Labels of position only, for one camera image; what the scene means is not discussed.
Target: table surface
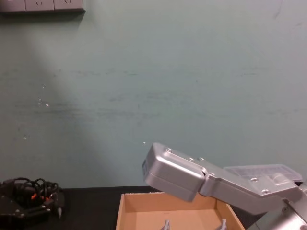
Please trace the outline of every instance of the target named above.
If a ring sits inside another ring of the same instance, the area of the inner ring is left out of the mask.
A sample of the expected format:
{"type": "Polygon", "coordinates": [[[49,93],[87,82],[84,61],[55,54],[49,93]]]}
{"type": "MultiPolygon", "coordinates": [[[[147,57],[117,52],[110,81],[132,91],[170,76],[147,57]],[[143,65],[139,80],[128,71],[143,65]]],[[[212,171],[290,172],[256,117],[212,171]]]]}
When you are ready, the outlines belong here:
{"type": "MultiPolygon", "coordinates": [[[[27,230],[115,230],[121,194],[155,191],[148,186],[64,189],[66,208],[63,217],[51,217],[48,222],[27,230]]],[[[245,228],[261,217],[233,209],[245,228]]]]}

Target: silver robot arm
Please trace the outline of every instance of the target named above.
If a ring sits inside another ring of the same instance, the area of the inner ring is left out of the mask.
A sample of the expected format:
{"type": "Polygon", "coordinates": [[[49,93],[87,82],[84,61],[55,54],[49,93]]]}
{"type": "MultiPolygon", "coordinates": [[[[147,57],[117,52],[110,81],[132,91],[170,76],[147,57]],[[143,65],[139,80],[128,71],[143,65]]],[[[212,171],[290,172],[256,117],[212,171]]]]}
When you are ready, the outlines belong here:
{"type": "MultiPolygon", "coordinates": [[[[148,185],[186,201],[192,201],[199,193],[222,200],[251,214],[290,208],[303,223],[307,218],[307,214],[305,216],[302,211],[307,207],[306,186],[303,184],[298,187],[280,173],[247,180],[203,158],[194,159],[160,143],[152,145],[142,167],[144,180],[148,185]]],[[[253,229],[283,228],[256,226],[253,229]]]]}

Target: open cardboard box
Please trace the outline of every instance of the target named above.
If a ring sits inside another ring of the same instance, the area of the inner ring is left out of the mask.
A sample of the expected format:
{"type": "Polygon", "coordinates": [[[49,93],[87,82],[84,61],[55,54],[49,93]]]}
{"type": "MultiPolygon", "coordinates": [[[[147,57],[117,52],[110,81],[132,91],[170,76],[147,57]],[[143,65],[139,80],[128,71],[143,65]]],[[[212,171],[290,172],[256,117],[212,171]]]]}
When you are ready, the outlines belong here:
{"type": "Polygon", "coordinates": [[[166,193],[122,194],[116,230],[216,230],[226,219],[227,230],[244,230],[231,207],[211,197],[196,195],[186,202],[166,193]]]}

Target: power outlet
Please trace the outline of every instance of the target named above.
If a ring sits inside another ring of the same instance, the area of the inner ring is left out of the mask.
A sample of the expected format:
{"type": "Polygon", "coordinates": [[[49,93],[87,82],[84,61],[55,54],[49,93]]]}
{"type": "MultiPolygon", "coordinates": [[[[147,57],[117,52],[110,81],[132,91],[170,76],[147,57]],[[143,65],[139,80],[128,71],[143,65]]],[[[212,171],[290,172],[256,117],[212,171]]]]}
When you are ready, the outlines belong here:
{"type": "Polygon", "coordinates": [[[24,0],[0,0],[0,12],[24,12],[24,0]]]}
{"type": "Polygon", "coordinates": [[[83,11],[83,0],[54,0],[56,11],[83,11]]]}
{"type": "Polygon", "coordinates": [[[27,12],[54,11],[53,0],[25,0],[27,12]]]}

